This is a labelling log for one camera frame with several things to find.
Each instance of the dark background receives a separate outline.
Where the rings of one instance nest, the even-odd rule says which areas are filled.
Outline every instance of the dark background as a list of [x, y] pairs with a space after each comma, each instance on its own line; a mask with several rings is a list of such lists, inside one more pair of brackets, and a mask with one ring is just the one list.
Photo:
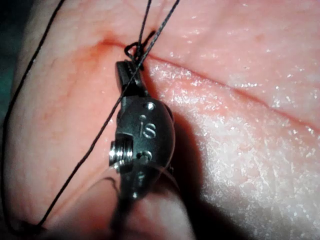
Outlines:
[[[23, 29], [33, 0], [0, 0], [0, 139], [10, 101], [10, 91]], [[0, 239], [16, 240], [8, 233], [0, 207]]]

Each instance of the skin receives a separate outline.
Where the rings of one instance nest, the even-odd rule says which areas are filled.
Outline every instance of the skin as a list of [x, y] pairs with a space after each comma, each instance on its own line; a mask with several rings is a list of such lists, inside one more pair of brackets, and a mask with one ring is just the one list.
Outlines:
[[[57, 0], [35, 1], [13, 91]], [[145, 36], [173, 1], [155, 1]], [[120, 92], [114, 64], [137, 41], [146, 1], [66, 1], [13, 110], [10, 212], [36, 224], [88, 150]], [[181, 1], [146, 59], [151, 94], [175, 116], [177, 193], [160, 182], [123, 229], [140, 239], [320, 236], [318, 1]], [[44, 224], [106, 239], [116, 192], [106, 171], [115, 116]]]

